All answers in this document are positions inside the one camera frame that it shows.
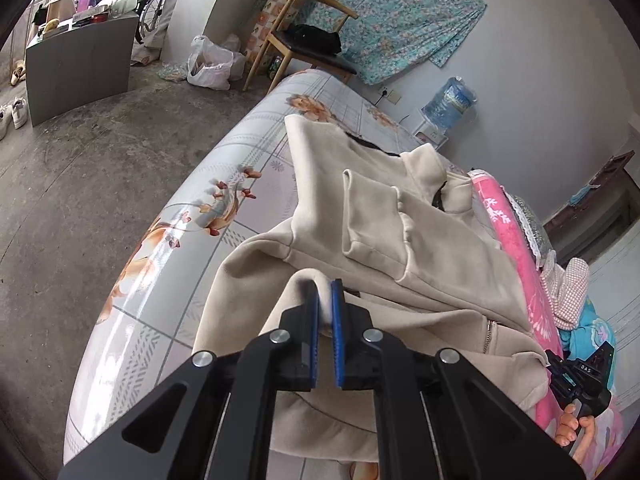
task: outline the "plastic bottle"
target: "plastic bottle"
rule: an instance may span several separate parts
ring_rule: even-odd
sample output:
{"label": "plastic bottle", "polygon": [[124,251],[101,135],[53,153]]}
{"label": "plastic bottle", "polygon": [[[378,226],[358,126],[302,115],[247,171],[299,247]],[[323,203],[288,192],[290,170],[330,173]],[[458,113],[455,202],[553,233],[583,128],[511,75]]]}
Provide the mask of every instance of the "plastic bottle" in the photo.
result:
{"label": "plastic bottle", "polygon": [[267,73],[269,74],[269,79],[271,79],[272,81],[276,77],[276,72],[280,68],[281,64],[282,64],[282,56],[275,56],[271,61],[271,64],[269,65],[269,69],[267,70]]}
{"label": "plastic bottle", "polygon": [[420,112],[441,133],[452,128],[477,101],[461,77],[450,78]]}

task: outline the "black chair cushion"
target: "black chair cushion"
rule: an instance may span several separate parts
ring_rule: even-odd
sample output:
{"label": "black chair cushion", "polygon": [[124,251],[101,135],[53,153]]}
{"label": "black chair cushion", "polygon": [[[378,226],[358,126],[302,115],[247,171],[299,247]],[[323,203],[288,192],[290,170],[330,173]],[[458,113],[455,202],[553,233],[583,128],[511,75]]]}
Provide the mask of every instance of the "black chair cushion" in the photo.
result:
{"label": "black chair cushion", "polygon": [[335,66],[340,70],[344,70],[345,72],[349,72],[354,75],[358,73],[355,67],[339,54],[338,56],[321,54],[320,52],[316,52],[315,50],[309,47],[296,44],[296,42],[293,41],[293,38],[289,34],[287,34],[286,30],[278,30],[276,32],[272,32],[272,34],[276,37],[277,40],[281,41],[290,51],[296,54],[317,59],[322,63],[325,63],[330,66]]}

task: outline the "finger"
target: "finger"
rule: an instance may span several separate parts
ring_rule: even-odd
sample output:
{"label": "finger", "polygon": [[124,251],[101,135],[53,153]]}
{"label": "finger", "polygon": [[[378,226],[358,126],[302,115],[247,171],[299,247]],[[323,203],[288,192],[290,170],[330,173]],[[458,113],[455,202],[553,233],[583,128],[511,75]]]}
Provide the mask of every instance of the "finger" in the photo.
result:
{"label": "finger", "polygon": [[562,436],[562,435],[556,435],[556,444],[558,444],[558,446],[568,446],[569,444],[571,444],[571,441],[569,441],[567,439],[567,437]]}
{"label": "finger", "polygon": [[578,419],[575,418],[573,415],[570,415],[569,413],[563,413],[560,416],[560,424],[568,426],[574,431],[577,430],[579,427]]}
{"label": "finger", "polygon": [[556,436],[563,436],[571,442],[573,442],[576,439],[575,431],[569,428],[568,426],[558,426],[558,430],[556,431]]}
{"label": "finger", "polygon": [[579,422],[586,431],[595,431],[596,420],[593,418],[593,415],[582,416]]}
{"label": "finger", "polygon": [[581,464],[584,460],[584,457],[587,455],[587,451],[589,450],[589,446],[593,442],[593,438],[596,434],[596,423],[592,416],[581,417],[580,425],[584,428],[584,436],[574,453],[574,460],[578,464]]}

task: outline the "blue floral blanket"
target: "blue floral blanket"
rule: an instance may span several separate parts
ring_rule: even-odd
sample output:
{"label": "blue floral blanket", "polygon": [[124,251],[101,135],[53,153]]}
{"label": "blue floral blanket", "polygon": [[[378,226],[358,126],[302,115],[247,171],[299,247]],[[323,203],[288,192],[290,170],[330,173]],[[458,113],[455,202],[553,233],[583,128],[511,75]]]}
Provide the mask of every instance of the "blue floral blanket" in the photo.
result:
{"label": "blue floral blanket", "polygon": [[[339,0],[359,19],[340,33],[343,54],[367,84],[429,59],[442,67],[482,17],[482,0]],[[307,23],[333,30],[341,14],[317,4]]]}

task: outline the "black bag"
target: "black bag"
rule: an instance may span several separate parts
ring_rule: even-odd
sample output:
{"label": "black bag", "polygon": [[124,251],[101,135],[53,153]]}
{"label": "black bag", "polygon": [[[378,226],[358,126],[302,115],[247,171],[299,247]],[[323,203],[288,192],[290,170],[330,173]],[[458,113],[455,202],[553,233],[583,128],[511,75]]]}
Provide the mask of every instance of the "black bag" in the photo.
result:
{"label": "black bag", "polygon": [[287,35],[296,44],[321,54],[334,56],[342,51],[340,35],[337,32],[327,32],[313,25],[291,25],[287,29]]}

